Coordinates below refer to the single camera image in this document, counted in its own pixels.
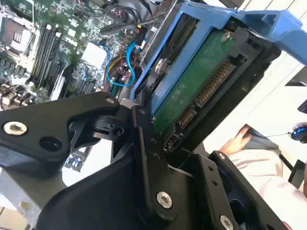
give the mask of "metal frame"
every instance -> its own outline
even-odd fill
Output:
[[[200,3],[185,2],[166,33],[156,53],[153,55],[147,68],[136,82],[131,92],[131,100],[135,99],[135,92],[145,79],[150,68],[154,64],[161,49],[165,45],[181,15],[186,13],[197,18],[200,22],[194,34],[189,39],[181,54],[163,78],[162,82],[152,95],[152,114],[164,101],[170,90],[191,62],[200,46],[208,37],[213,28],[222,30],[230,17],[235,17],[252,30],[275,43],[280,49],[285,50],[300,62],[307,64],[307,47],[303,45],[307,39],[307,33],[301,29],[302,23],[288,11],[237,11],[228,8],[208,6]]]

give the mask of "screw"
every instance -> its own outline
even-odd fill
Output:
[[[113,101],[111,98],[108,98],[108,97],[107,97],[107,98],[106,98],[106,101],[109,102],[109,103],[111,103],[111,104],[114,104],[114,101]]]
[[[220,221],[226,230],[234,230],[234,225],[227,216],[221,215]]]
[[[231,38],[231,34],[230,34],[229,31],[227,31],[227,32],[223,35],[223,37],[221,38],[221,42],[222,42],[222,43],[225,43],[225,42],[227,42],[230,38]]]
[[[225,160],[225,157],[223,154],[219,153],[220,158],[222,158],[222,160]]]
[[[172,207],[172,199],[166,192],[158,192],[157,201],[159,205],[166,209],[170,209]]]
[[[18,121],[10,121],[3,126],[4,132],[13,136],[21,136],[28,130],[27,126]]]

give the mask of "yellow wire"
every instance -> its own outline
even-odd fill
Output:
[[[118,57],[118,58],[116,58],[111,64],[110,64],[110,66],[109,66],[109,71],[114,67],[114,65],[116,64],[116,63],[118,63],[120,61],[120,57]]]

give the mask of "red cable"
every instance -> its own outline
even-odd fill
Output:
[[[137,50],[137,48],[135,47],[133,69],[135,69],[135,67],[136,67],[136,56],[137,56],[137,54],[138,54],[137,52],[138,52],[138,50]]]

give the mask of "green circuit board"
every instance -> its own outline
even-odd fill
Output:
[[[194,59],[155,112],[155,131],[163,133],[172,123],[176,122],[191,104],[195,95],[210,80],[216,66],[223,61],[225,54],[235,42],[232,38],[222,43],[223,35],[224,31],[219,30],[213,30],[209,34]]]
[[[116,23],[114,17],[116,12],[109,11],[104,13],[97,5],[87,1],[80,4],[78,0],[2,0],[1,4],[10,11],[16,13],[19,18],[26,19],[32,23],[33,39],[29,43],[27,55],[17,58],[8,55],[7,52],[0,51],[0,81],[1,83],[10,82],[11,85],[23,85],[31,94],[37,95],[37,102],[51,100],[50,93],[43,87],[33,87],[27,84],[27,80],[32,76],[35,66],[37,47],[46,29],[46,25],[53,31],[61,34],[61,42],[54,57],[54,65],[65,66],[73,65],[73,80],[67,86],[68,96],[81,95],[84,93],[99,91],[103,89],[107,58],[102,64],[95,66],[89,65],[83,58],[90,43],[97,46],[99,41],[109,48],[111,58],[123,54],[127,51],[129,44],[135,39],[133,30],[120,31],[112,35],[101,35],[101,28]],[[6,28],[6,18],[2,19],[0,38],[4,40]],[[19,66],[23,71],[15,71],[12,66]],[[87,90],[87,85],[91,85],[91,90]]]
[[[77,62],[82,56],[87,43],[96,43],[100,38],[100,29],[113,23],[113,20],[107,15],[99,18],[87,16],[82,8],[78,6],[77,0],[36,0],[34,3],[34,22],[39,23],[41,30],[43,30],[43,25],[48,23],[53,28],[58,26],[59,30],[64,33],[63,37],[69,36],[67,35],[69,29],[75,31],[75,36],[69,36],[69,38],[77,42],[78,46],[75,47],[63,40],[62,49],[59,51],[59,56],[67,59],[69,62]],[[7,4],[11,9],[20,12],[28,20],[32,20],[33,7],[26,0],[5,0],[3,4]],[[89,3],[88,7],[94,13],[101,14],[101,11],[96,5]],[[79,18],[75,16],[76,13],[82,14],[83,17]],[[77,26],[73,26],[71,21],[76,22]],[[111,42],[107,45],[113,51],[113,56],[118,54],[123,37],[124,33],[108,36]]]

